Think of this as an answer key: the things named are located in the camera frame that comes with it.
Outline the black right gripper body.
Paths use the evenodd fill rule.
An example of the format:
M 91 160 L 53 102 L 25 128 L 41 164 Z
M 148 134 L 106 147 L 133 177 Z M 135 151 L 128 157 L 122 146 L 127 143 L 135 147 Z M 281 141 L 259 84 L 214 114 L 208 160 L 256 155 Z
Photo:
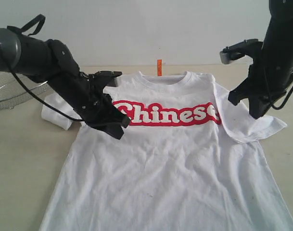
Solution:
M 274 106 L 279 99 L 286 96 L 291 84 L 291 67 L 255 60 L 249 66 L 248 76 L 244 81 L 252 85 L 250 97 L 268 97 L 271 106 Z

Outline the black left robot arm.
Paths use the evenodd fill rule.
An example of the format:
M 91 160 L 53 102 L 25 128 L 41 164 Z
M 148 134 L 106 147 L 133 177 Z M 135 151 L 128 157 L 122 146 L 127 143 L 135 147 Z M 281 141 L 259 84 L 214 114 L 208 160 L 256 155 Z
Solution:
M 21 74 L 47 83 L 89 127 L 121 139 L 129 117 L 120 112 L 106 86 L 116 85 L 119 71 L 80 71 L 68 47 L 59 40 L 42 41 L 0 28 L 0 72 Z

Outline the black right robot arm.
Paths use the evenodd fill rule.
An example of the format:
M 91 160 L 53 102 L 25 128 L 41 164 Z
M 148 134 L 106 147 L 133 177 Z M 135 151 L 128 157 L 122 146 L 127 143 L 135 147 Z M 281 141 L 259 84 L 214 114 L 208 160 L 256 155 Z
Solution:
M 293 89 L 293 0 L 269 1 L 271 19 L 263 41 L 250 39 L 225 48 L 228 61 L 249 56 L 247 78 L 234 90 L 228 100 L 237 105 L 248 99 L 249 114 L 254 119 L 264 116 L 270 108 L 280 110 L 274 104 L 280 98 L 289 99 Z

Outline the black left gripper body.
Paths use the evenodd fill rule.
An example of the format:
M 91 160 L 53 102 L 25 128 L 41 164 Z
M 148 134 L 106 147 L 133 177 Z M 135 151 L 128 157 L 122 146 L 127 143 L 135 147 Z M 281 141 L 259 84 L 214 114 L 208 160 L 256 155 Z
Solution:
M 78 120 L 96 130 L 121 130 L 122 113 L 113 105 L 109 94 L 100 94 L 93 100 L 78 92 L 71 96 L 71 107 Z

